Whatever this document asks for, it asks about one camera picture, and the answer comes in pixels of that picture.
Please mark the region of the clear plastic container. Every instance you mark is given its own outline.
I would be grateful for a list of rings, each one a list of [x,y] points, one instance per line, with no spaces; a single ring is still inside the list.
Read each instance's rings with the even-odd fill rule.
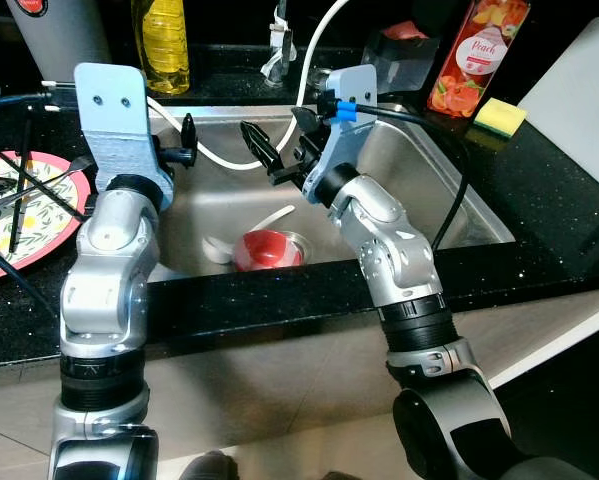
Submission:
[[[372,32],[362,61],[376,70],[378,93],[422,90],[439,50],[440,38],[419,29],[413,20]]]

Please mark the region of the red bowl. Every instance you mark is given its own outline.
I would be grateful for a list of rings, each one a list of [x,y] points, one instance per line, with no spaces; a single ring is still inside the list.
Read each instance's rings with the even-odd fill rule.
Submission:
[[[305,251],[289,233],[280,230],[249,230],[232,247],[236,271],[291,268],[305,262]]]

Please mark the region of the grey tumbler with red logo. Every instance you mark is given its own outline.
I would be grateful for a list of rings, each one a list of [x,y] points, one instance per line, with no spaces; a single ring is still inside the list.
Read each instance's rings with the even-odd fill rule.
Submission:
[[[44,81],[72,81],[80,63],[111,63],[97,0],[5,3]]]

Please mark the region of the black panel with white edge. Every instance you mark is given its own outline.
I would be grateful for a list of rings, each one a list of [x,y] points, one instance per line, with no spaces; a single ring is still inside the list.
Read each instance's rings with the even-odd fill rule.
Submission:
[[[496,387],[520,451],[559,458],[599,480],[599,330]]]

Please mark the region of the yellow green sponge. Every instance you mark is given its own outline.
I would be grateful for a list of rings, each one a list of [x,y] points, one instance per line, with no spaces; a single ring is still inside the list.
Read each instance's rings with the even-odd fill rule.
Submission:
[[[474,115],[474,125],[488,132],[511,138],[520,125],[526,122],[528,113],[517,105],[499,99],[488,99]]]

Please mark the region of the metal faucet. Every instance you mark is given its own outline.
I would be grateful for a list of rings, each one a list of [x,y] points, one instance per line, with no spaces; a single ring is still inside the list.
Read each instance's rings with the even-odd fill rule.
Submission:
[[[284,84],[291,63],[296,58],[293,31],[286,19],[287,0],[279,0],[272,10],[270,23],[270,58],[261,68],[264,83],[268,87],[280,87]]]

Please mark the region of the red peach soap pouch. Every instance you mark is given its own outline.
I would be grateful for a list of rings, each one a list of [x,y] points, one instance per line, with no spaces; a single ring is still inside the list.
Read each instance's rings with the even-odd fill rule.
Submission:
[[[442,61],[427,108],[471,118],[531,9],[527,0],[472,0]]]

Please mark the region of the white board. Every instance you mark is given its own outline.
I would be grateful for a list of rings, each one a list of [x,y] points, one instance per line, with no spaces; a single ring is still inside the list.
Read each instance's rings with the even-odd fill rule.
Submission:
[[[599,183],[599,17],[582,29],[518,108]]]

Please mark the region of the yellow oil bottle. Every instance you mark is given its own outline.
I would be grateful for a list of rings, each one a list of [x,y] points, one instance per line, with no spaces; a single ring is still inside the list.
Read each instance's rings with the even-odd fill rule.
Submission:
[[[140,67],[148,90],[189,91],[190,55],[184,0],[130,0]]]

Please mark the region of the robot left black foot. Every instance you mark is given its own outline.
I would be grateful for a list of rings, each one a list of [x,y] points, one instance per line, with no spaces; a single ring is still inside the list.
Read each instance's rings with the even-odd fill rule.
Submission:
[[[211,451],[195,457],[177,480],[241,480],[238,462],[230,454]]]

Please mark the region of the stainless steel sink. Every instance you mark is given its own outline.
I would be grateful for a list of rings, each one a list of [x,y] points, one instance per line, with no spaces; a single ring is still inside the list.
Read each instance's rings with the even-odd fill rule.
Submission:
[[[199,141],[229,163],[245,163],[252,155],[240,122],[253,122],[271,140],[279,140],[290,122],[285,106],[172,108],[181,119],[193,115]],[[414,228],[435,238],[460,183],[449,156],[418,125],[380,120],[360,151],[357,168],[371,175],[407,210]],[[302,192],[286,183],[272,186],[264,169],[238,172],[207,159],[176,168],[174,202],[159,218],[159,261],[176,273],[206,276],[231,273],[203,252],[203,239],[227,243],[255,227],[268,215],[293,207],[272,229],[299,234],[307,244],[305,264],[349,260],[353,252],[328,221],[326,207],[309,204]]]

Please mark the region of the pink rimmed floral plate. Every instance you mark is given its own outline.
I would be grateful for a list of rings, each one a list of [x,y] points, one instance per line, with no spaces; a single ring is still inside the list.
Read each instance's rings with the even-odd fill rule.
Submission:
[[[48,180],[69,169],[70,161],[53,154],[31,152],[31,174],[39,180]],[[83,211],[92,193],[92,183],[87,175],[76,172],[53,183],[52,191],[60,195],[66,204]],[[34,262],[43,259],[74,237],[81,221],[74,215],[61,209],[55,201],[42,192],[31,193],[25,197],[23,207],[23,229],[21,229],[19,250],[14,256],[8,253],[10,242],[11,216],[14,207],[8,205],[0,211],[0,253],[16,269],[23,270]]]

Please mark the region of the grey cabinet door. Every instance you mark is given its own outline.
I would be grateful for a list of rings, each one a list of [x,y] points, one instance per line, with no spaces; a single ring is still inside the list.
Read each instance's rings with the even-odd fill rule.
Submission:
[[[316,480],[325,471],[286,440],[326,353],[319,340],[263,342],[154,356],[145,366],[145,424],[159,434],[156,476],[175,479],[194,458],[221,451],[241,480]],[[0,371],[0,480],[46,480],[60,366]]]
[[[504,387],[599,330],[599,291],[463,312],[455,324],[492,387]],[[398,397],[377,312],[340,317],[339,325],[334,352],[291,421],[293,433],[389,415]]]

